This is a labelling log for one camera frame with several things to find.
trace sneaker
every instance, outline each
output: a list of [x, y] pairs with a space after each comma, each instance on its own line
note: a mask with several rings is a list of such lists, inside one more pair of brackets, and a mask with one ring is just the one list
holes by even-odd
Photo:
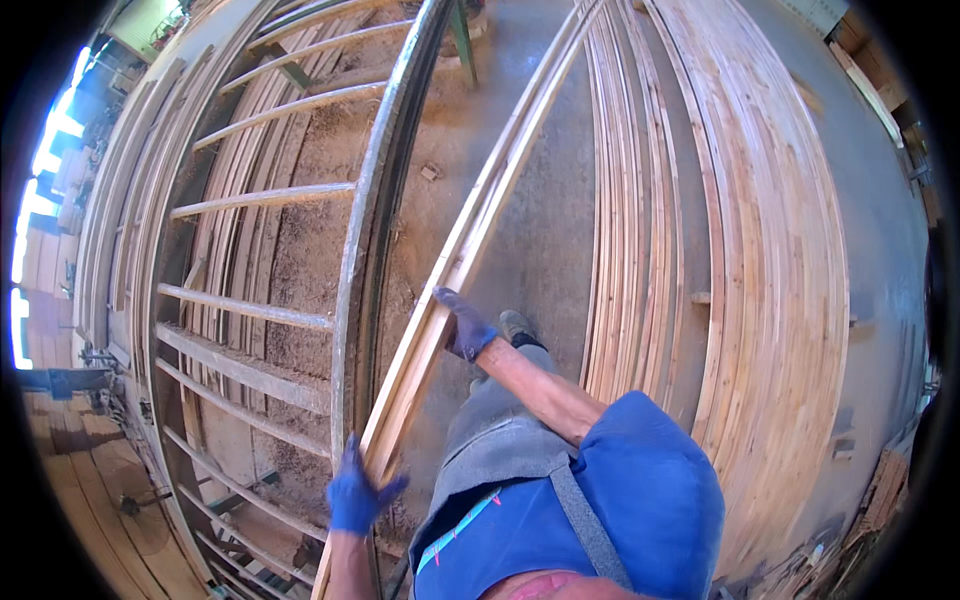
[[537, 338], [527, 318], [515, 310], [505, 310], [500, 313], [500, 329], [503, 330], [504, 337], [511, 342], [518, 333], [526, 333], [534, 339]]

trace blue t-shirt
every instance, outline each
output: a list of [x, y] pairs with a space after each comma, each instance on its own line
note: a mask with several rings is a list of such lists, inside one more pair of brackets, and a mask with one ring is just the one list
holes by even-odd
[[[608, 408], [571, 469], [634, 591], [706, 595], [723, 529], [723, 495], [703, 450], [647, 395], [630, 392]], [[477, 598], [532, 570], [596, 575], [549, 478], [487, 491], [413, 568], [417, 600]]]

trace work glove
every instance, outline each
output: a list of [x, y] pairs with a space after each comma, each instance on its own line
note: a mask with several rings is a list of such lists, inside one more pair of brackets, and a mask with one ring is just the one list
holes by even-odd
[[376, 518], [396, 500], [408, 483], [410, 479], [406, 475], [398, 475], [378, 492], [363, 469], [360, 440], [351, 433], [340, 459], [340, 470], [326, 487], [331, 512], [330, 529], [366, 536]]
[[441, 286], [433, 288], [433, 297], [450, 309], [456, 323], [446, 349], [469, 363], [496, 337], [496, 329], [487, 323], [476, 308], [460, 298], [453, 290]]

